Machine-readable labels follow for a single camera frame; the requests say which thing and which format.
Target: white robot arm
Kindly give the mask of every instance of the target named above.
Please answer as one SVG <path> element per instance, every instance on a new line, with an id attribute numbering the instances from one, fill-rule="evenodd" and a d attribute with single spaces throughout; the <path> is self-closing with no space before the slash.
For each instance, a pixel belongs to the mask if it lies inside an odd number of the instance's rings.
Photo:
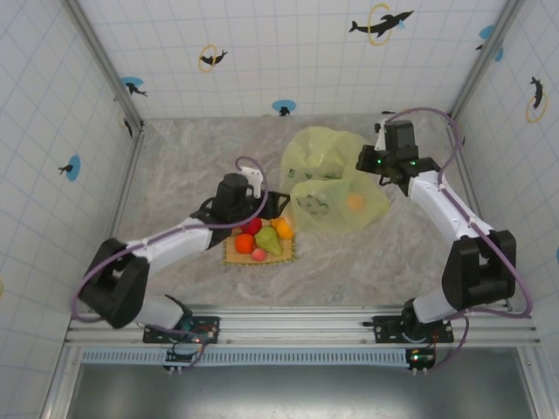
<path id="1" fill-rule="evenodd" d="M 456 312 L 514 294 L 512 273 L 471 224 L 475 223 L 512 264 L 516 242 L 509 231 L 495 231 L 480 220 L 439 175 L 440 167 L 433 159 L 419 158 L 411 122 L 383 121 L 377 129 L 377 144 L 363 146 L 356 168 L 380 175 L 381 186 L 398 185 L 431 218 L 450 247 L 440 286 L 404 305 L 404 334 L 410 340 L 421 340 L 430 328 Z"/>
<path id="2" fill-rule="evenodd" d="M 265 219 L 280 216 L 289 195 L 268 191 L 263 203 L 263 180 L 259 170 L 240 167 L 239 173 L 224 176 L 215 197 L 206 200 L 177 226 L 127 243 L 116 238 L 106 240 L 93 258 L 88 275 L 108 258 L 116 260 L 86 281 L 79 299 L 114 328 L 134 321 L 174 328 L 191 316 L 191 311 L 170 296 L 146 293 L 149 279 L 178 259 L 219 244 L 231 234 L 233 224 L 240 225 L 256 212 Z"/>

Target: red apple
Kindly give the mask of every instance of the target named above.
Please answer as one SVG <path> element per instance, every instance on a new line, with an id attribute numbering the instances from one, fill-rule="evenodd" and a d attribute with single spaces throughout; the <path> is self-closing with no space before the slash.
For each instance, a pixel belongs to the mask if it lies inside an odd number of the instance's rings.
<path id="1" fill-rule="evenodd" d="M 241 230 L 246 233 L 254 236 L 256 233 L 260 231 L 262 228 L 262 220 L 260 218 L 253 218 L 248 224 L 241 225 Z"/>

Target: grid pattern wall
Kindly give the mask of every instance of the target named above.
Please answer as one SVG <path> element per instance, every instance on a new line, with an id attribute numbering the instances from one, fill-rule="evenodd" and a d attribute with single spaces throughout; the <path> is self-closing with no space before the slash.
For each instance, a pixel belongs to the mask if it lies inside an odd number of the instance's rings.
<path id="1" fill-rule="evenodd" d="M 450 110 L 505 0 L 82 3 L 142 116 L 183 118 Z"/>
<path id="2" fill-rule="evenodd" d="M 59 0 L 0 2 L 2 418 L 38 416 L 107 234 L 132 143 L 113 98 Z"/>
<path id="3" fill-rule="evenodd" d="M 517 240 L 535 321 L 559 374 L 559 3 L 528 1 L 461 123 L 484 217 Z"/>

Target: marble floor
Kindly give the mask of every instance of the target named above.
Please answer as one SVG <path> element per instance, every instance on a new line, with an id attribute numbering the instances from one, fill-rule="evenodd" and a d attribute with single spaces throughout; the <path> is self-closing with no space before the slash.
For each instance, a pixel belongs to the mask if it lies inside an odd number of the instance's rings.
<path id="1" fill-rule="evenodd" d="M 142 238 L 180 223 L 214 196 L 239 155 L 259 160 L 272 190 L 278 190 L 283 150 L 302 128 L 348 130 L 372 143 L 380 118 L 359 114 L 149 121 L 118 238 Z M 451 153 L 445 122 L 427 114 L 409 119 L 420 156 L 442 166 Z M 464 198 L 455 164 L 447 177 Z M 298 259 L 292 264 L 222 265 L 219 245 L 159 271 L 148 290 L 186 304 L 219 306 L 401 305 L 437 286 L 449 249 L 414 202 L 395 186 L 383 190 L 391 201 L 385 217 L 336 238 L 298 233 Z"/>

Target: plastic bag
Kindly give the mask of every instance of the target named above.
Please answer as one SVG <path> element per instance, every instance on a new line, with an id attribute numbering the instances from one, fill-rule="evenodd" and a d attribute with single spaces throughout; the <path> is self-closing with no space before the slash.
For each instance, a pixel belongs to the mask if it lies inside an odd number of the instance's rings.
<path id="1" fill-rule="evenodd" d="M 281 188 L 291 196 L 296 230 L 356 231 L 386 214 L 389 199 L 355 169 L 366 143 L 361 135 L 325 127 L 295 135 L 281 159 Z"/>

